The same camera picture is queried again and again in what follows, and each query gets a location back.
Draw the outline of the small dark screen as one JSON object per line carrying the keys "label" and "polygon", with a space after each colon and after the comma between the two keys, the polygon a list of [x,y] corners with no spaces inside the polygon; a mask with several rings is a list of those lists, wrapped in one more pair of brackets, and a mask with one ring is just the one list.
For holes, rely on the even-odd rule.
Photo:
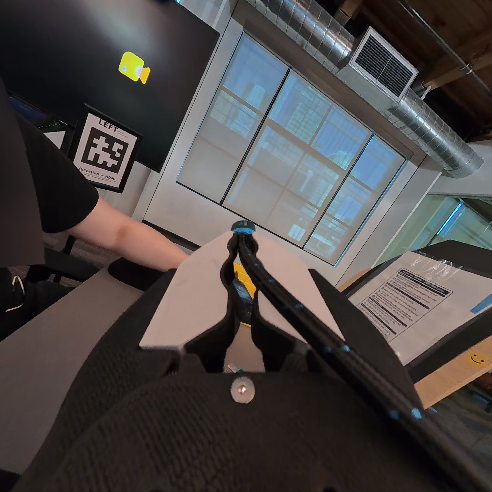
{"label": "small dark screen", "polygon": [[21,99],[20,96],[7,92],[8,99],[14,108],[23,118],[37,127],[41,133],[52,133],[52,131],[75,131],[75,125],[69,124],[63,118],[39,108],[28,101]]}

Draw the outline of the framed printed tag sign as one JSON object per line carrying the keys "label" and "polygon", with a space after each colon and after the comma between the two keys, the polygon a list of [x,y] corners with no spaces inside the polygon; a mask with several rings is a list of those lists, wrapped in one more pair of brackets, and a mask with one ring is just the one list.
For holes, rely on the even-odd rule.
{"label": "framed printed tag sign", "polygon": [[67,157],[95,187],[121,193],[141,138],[138,131],[83,104]]}

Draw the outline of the white air vent grille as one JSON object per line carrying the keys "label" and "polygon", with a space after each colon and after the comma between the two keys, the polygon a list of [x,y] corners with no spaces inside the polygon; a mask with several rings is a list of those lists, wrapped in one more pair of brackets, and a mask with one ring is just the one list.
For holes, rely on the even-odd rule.
{"label": "white air vent grille", "polygon": [[418,75],[418,69],[373,27],[357,38],[348,66],[396,102]]}

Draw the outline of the instruction sheet on stand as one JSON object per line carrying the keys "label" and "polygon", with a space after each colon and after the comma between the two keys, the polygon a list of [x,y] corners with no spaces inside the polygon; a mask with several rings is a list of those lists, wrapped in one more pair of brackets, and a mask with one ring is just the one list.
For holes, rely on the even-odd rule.
{"label": "instruction sheet on stand", "polygon": [[492,251],[445,240],[366,271],[344,295],[419,381],[490,335]]}
{"label": "instruction sheet on stand", "polygon": [[[357,280],[368,270],[370,269],[360,271],[350,282],[345,282],[340,289],[344,290],[347,286],[350,286],[354,280]],[[465,361],[465,354],[470,352],[471,350],[486,354],[489,358],[489,365],[487,367],[470,365]],[[428,407],[432,403],[442,399],[444,396],[448,396],[451,392],[470,383],[473,379],[484,374],[487,370],[490,370],[490,335],[486,339],[468,348],[467,351],[455,355],[452,360],[447,361],[444,365],[429,373],[419,381],[415,381],[415,389],[423,406]]]}

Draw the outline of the large grid window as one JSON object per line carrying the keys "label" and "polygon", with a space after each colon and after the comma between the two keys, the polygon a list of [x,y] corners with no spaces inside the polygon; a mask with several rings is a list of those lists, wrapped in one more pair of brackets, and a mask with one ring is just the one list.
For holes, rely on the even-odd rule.
{"label": "large grid window", "polygon": [[243,31],[176,182],[335,266],[403,164]]}

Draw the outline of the person's black pants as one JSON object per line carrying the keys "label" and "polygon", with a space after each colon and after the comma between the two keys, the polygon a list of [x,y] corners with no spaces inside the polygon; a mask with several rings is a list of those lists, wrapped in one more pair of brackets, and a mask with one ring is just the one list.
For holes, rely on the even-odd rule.
{"label": "person's black pants", "polygon": [[0,269],[0,339],[73,290],[50,280],[30,282]]}

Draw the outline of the large black monitor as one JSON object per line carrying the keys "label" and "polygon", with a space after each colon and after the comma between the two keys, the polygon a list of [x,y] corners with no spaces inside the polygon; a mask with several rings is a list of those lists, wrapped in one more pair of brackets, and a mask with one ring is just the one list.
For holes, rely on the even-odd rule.
{"label": "large black monitor", "polygon": [[176,1],[1,0],[1,79],[75,125],[85,105],[138,133],[159,172],[219,33]]}

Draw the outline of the yellow plastic bin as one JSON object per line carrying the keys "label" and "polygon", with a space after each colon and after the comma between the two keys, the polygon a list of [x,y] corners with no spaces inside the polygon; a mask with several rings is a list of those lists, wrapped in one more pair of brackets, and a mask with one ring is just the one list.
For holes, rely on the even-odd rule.
{"label": "yellow plastic bin", "polygon": [[253,284],[251,279],[248,277],[245,269],[241,264],[234,261],[232,267],[234,267],[232,279],[234,310],[238,321],[250,326],[256,286]]}

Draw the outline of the round spiral metal duct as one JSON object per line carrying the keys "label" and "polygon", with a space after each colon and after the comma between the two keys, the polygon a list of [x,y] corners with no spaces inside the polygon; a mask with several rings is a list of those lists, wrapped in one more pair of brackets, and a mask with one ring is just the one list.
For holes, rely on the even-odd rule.
{"label": "round spiral metal duct", "polygon": [[348,59],[360,36],[350,34],[316,1],[248,0],[247,2],[370,104],[444,172],[452,177],[464,177],[481,166],[483,157],[410,86],[396,102],[348,66]]}

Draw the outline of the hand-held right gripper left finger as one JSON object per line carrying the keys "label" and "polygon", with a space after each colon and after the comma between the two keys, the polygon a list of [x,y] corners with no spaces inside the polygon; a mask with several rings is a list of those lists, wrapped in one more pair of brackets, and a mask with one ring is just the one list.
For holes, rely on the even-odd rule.
{"label": "hand-held right gripper left finger", "polygon": [[140,342],[140,348],[176,348],[218,324],[227,312],[219,270],[230,257],[225,231],[190,253],[175,270]]}

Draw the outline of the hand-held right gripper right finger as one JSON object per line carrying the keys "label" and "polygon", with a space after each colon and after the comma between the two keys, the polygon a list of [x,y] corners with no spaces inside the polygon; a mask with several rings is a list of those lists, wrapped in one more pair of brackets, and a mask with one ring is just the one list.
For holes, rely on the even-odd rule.
{"label": "hand-held right gripper right finger", "polygon": [[340,347],[344,335],[298,256],[253,231],[237,232],[240,261],[256,286],[251,337],[257,347]]}

